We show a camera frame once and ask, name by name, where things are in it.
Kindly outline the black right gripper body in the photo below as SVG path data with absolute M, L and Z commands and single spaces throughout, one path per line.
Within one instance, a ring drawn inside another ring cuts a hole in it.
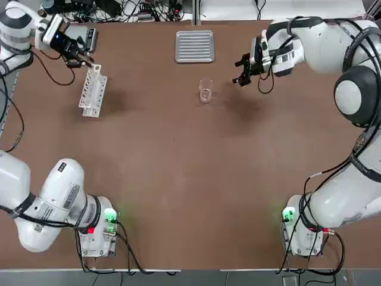
M 251 71 L 251 54 L 246 53 L 242 56 L 242 61 L 243 61 L 243 78 L 247 79 L 252 76 L 252 71 Z

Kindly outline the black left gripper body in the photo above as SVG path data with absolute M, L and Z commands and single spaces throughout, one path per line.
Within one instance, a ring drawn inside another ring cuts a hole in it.
M 58 31 L 53 35 L 49 46 L 58 52 L 65 61 L 78 60 L 77 41 L 68 37 L 65 33 Z

